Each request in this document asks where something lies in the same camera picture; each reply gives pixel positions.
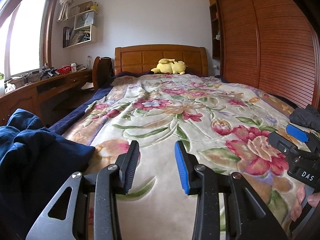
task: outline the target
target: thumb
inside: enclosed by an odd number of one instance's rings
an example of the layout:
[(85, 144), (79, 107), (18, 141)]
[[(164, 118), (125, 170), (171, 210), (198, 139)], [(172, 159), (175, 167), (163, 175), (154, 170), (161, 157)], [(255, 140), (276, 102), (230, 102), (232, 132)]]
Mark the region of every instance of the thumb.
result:
[(311, 194), (308, 197), (308, 203), (312, 207), (316, 207), (320, 201), (320, 193)]

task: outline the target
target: red object on shelf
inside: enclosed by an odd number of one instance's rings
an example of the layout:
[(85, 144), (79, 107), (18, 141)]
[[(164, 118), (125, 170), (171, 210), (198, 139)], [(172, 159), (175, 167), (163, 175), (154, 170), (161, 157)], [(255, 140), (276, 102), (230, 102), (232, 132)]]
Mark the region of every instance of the red object on shelf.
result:
[(68, 74), (71, 70), (71, 66), (65, 66), (65, 67), (62, 67), (62, 68), (59, 68), (57, 71), (63, 75), (63, 74)]

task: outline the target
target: human hand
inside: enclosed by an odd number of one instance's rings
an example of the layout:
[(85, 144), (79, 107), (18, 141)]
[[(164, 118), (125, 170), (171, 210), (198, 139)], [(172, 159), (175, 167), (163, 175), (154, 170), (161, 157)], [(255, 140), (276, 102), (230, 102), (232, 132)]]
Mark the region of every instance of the human hand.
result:
[[(306, 191), (304, 189), (304, 184), (301, 184), (299, 187), (297, 193), (296, 193), (296, 202), (294, 203), (290, 216), (293, 221), (296, 221), (298, 217), (300, 217), (302, 212), (302, 206), (301, 203), (303, 202), (304, 198), (306, 197)], [(320, 201), (320, 192), (311, 194), (308, 197), (308, 203), (312, 207), (316, 207)]]

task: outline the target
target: silver bolt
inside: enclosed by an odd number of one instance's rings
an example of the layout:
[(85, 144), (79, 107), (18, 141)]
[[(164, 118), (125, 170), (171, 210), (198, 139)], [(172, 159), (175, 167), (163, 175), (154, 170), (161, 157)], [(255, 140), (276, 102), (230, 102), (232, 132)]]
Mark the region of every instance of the silver bolt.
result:
[(73, 179), (79, 179), (81, 177), (81, 172), (77, 171), (72, 173), (72, 178)]
[(203, 164), (198, 164), (198, 165), (196, 165), (196, 169), (198, 171), (203, 171), (205, 169), (205, 166)]
[(234, 173), (232, 173), (232, 177), (234, 179), (241, 179), (242, 175), (239, 172), (234, 172)]
[(109, 171), (115, 171), (116, 169), (118, 169), (118, 165), (116, 165), (116, 164), (110, 164), (108, 166)]

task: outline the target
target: blue jacket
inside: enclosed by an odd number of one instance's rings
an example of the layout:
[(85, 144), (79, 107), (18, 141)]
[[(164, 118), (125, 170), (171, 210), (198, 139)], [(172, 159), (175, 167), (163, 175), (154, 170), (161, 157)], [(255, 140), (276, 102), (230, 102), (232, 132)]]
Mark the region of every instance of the blue jacket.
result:
[(94, 151), (17, 109), (0, 127), (0, 223), (24, 239), (53, 195), (73, 172), (87, 167)]

